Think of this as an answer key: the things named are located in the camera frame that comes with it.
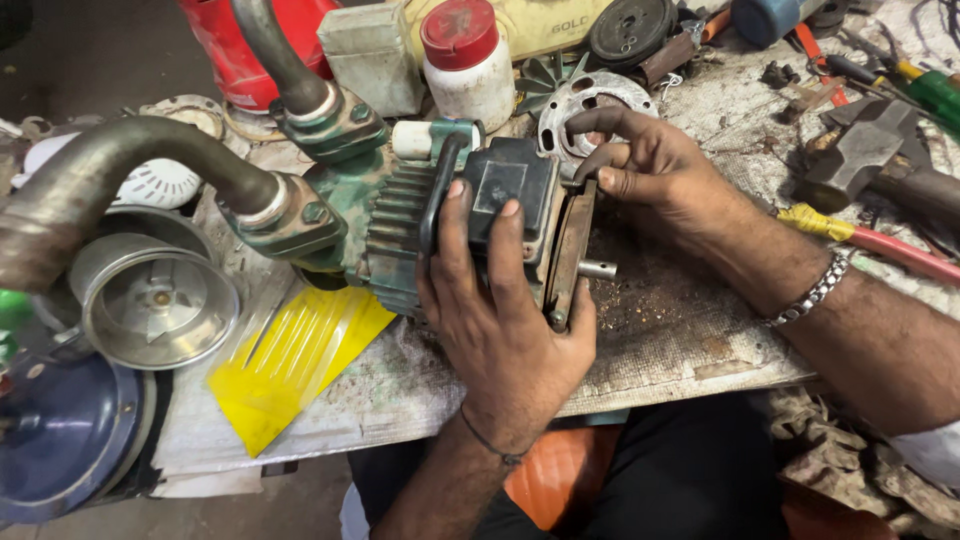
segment silver bracelet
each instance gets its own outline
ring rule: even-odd
[[[813,285],[810,290],[806,291],[806,294],[801,297],[800,300],[795,302],[792,306],[788,307],[780,315],[772,319],[766,319],[761,321],[763,326],[767,328],[773,328],[775,326],[782,325],[783,323],[789,323],[790,321],[796,321],[797,319],[808,314],[810,310],[823,302],[824,297],[827,296],[833,287],[840,283],[840,279],[843,278],[847,268],[850,266],[850,261],[847,259],[847,256],[834,253],[833,260],[830,262],[830,268],[827,269],[827,272],[824,273],[824,276]]]

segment red wire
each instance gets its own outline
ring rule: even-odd
[[[872,251],[899,262],[910,270],[923,274],[938,282],[960,287],[960,267],[945,260],[904,244],[892,236],[856,227],[853,236],[847,240],[854,246]]]

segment dark blue metal cover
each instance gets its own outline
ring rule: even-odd
[[[0,418],[19,429],[0,439],[0,521],[43,523],[95,494],[123,460],[141,417],[133,369],[93,355],[67,365],[18,358]]]

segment black pants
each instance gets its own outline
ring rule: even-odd
[[[580,537],[786,538],[763,399],[720,394],[631,410]],[[369,523],[387,512],[425,458],[426,443],[348,455]],[[473,537],[553,538],[502,489]]]

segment black wrist thread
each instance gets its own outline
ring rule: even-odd
[[[506,465],[506,466],[508,466],[508,467],[516,467],[517,465],[520,464],[520,461],[521,461],[521,460],[523,459],[523,457],[527,454],[526,452],[523,452],[523,453],[521,453],[521,454],[507,454],[507,453],[505,453],[505,452],[500,452],[499,450],[497,450],[496,448],[494,448],[492,444],[490,444],[489,442],[487,442],[487,439],[483,438],[483,435],[481,435],[479,432],[477,432],[477,430],[476,430],[476,429],[473,427],[473,425],[470,423],[470,420],[467,419],[467,414],[464,412],[464,404],[460,404],[460,416],[461,416],[461,418],[464,419],[464,424],[467,425],[467,429],[470,430],[471,433],[473,433],[473,436],[474,436],[478,441],[480,441],[480,444],[482,444],[484,448],[486,448],[488,451],[490,451],[491,454],[496,454],[496,455],[498,455],[498,456],[500,457],[500,459],[503,461],[503,464],[504,464],[504,465]]]

